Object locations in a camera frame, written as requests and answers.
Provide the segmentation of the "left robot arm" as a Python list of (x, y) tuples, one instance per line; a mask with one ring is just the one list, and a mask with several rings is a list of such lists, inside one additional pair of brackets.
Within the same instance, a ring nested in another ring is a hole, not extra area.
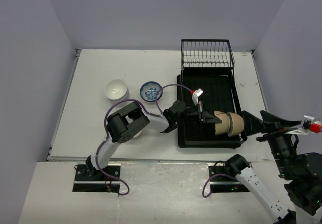
[(212, 125), (222, 122), (204, 110), (202, 102), (187, 107), (185, 102), (175, 101), (161, 115), (157, 115), (149, 113), (140, 101), (129, 101), (130, 104), (112, 114), (109, 109), (104, 118), (106, 136), (97, 150), (86, 159), (87, 175), (93, 180), (100, 180), (104, 176), (104, 169), (119, 145), (132, 140), (144, 128), (165, 134), (175, 130), (178, 122), (187, 119)]

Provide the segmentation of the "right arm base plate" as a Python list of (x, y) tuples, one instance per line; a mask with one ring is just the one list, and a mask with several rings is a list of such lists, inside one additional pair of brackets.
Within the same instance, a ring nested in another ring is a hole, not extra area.
[[(227, 174), (231, 175), (230, 170), (224, 165), (224, 163), (218, 163), (216, 165), (208, 166), (209, 176), (215, 174)], [(210, 189), (213, 193), (241, 193), (249, 192), (246, 186), (240, 182), (230, 179), (226, 176), (217, 176), (210, 181)]]

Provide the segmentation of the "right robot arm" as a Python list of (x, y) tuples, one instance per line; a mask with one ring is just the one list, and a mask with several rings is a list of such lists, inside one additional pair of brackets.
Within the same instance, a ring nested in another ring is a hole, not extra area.
[(254, 168), (242, 155), (225, 162), (225, 176), (244, 185), (269, 215), (272, 223), (321, 223), (321, 154), (299, 154), (300, 135), (321, 133), (321, 119), (305, 115), (302, 120), (285, 120), (266, 111), (261, 117), (243, 111), (246, 136), (270, 147), (277, 169)]

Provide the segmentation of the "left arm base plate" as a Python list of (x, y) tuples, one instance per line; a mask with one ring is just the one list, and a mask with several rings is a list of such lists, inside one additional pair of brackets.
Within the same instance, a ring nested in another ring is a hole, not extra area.
[(90, 175), (85, 164), (75, 165), (75, 178), (73, 192), (93, 193), (117, 193), (120, 190), (120, 182), (96, 171)]

